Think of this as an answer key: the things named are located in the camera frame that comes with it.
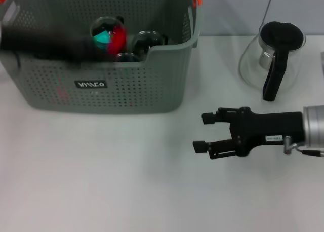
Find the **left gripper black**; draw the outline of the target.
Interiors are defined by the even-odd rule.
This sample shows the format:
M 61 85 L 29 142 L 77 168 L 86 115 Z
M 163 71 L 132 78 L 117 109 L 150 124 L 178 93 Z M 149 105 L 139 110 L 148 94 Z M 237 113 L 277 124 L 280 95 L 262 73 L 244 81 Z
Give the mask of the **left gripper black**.
M 100 62 L 104 51 L 91 37 L 79 37 L 56 30 L 41 31 L 1 25 L 1 51 L 43 55 L 71 62 Z

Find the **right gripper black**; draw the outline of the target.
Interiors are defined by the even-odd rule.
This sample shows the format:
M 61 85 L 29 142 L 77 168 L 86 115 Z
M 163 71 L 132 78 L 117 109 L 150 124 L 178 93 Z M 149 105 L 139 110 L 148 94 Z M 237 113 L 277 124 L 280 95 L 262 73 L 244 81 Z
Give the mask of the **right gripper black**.
M 248 107 L 219 108 L 201 117 L 204 125 L 230 123 L 232 139 L 193 142 L 195 153 L 208 153 L 211 160 L 236 155 L 246 157 L 258 146 L 283 145 L 287 136 L 293 143 L 305 141 L 301 112 L 257 114 Z

